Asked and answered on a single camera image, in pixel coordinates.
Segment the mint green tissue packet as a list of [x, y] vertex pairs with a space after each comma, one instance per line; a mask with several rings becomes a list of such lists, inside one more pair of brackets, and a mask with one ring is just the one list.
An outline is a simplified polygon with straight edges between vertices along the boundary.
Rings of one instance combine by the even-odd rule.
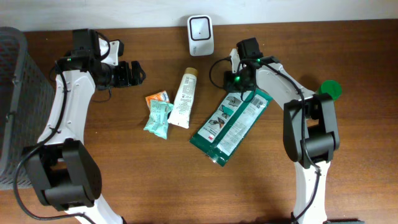
[[166, 101], [151, 100], [150, 115], [144, 130], [162, 139], [167, 139], [167, 131], [169, 128], [168, 116], [173, 108], [173, 104]]

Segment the green wipes packet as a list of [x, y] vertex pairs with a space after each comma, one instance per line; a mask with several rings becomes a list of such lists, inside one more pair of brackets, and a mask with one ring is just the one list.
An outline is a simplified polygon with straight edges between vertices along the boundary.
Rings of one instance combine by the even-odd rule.
[[190, 143], [214, 163], [225, 166], [271, 101], [261, 90], [228, 93]]

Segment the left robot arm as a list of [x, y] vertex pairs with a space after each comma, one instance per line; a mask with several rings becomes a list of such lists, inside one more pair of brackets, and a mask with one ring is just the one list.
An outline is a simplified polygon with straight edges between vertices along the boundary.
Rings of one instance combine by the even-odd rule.
[[101, 172], [84, 146], [88, 106], [97, 86], [140, 85], [139, 62], [103, 63], [90, 51], [55, 62], [57, 90], [47, 125], [36, 146], [24, 148], [24, 167], [40, 203], [60, 212], [58, 219], [81, 223], [125, 223], [101, 194]]

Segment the small orange packet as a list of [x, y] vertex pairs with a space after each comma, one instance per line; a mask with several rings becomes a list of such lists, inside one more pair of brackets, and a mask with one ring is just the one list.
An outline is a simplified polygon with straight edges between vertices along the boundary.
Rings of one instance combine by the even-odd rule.
[[150, 104], [151, 104], [152, 100], [164, 101], [164, 102], [167, 102], [167, 103], [170, 102], [169, 96], [168, 96], [166, 91], [160, 91], [160, 92], [155, 93], [153, 95], [147, 96], [147, 97], [145, 97], [145, 100], [146, 100], [146, 103], [147, 103], [147, 106], [148, 106], [149, 109], [150, 109]]

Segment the white cream tube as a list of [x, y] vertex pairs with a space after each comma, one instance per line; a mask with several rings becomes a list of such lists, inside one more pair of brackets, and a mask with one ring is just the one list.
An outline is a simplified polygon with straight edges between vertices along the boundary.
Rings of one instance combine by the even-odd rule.
[[174, 107], [168, 118], [170, 124], [188, 129], [193, 106], [198, 70], [187, 67], [174, 99]]

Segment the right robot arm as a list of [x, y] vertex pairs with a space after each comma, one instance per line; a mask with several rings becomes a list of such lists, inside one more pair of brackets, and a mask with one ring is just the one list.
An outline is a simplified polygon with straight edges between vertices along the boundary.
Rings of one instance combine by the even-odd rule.
[[282, 108], [283, 144], [295, 166], [296, 199], [291, 223], [326, 223], [326, 176], [340, 136], [335, 104], [328, 93], [315, 93], [290, 76], [275, 57], [230, 55], [228, 90], [262, 90]]

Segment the green lid jar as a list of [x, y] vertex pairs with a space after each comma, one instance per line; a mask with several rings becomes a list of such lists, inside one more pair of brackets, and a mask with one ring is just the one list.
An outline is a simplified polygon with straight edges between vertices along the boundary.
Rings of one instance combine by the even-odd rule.
[[317, 90], [317, 94], [327, 93], [336, 101], [343, 93], [341, 85], [335, 80], [324, 81]]

